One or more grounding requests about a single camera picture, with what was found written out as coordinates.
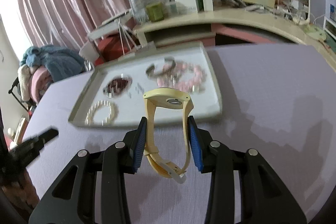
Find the person's left hand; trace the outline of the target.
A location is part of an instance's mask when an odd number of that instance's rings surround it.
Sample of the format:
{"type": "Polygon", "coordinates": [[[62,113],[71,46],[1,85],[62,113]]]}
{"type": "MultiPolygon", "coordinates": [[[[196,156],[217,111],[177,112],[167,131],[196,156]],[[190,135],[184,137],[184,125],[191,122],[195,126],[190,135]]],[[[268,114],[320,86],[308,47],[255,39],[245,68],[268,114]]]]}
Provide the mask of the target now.
{"type": "Polygon", "coordinates": [[[12,182],[8,186],[1,186],[1,189],[14,206],[27,213],[32,213],[40,201],[26,169],[19,175],[19,181],[12,182]]]}

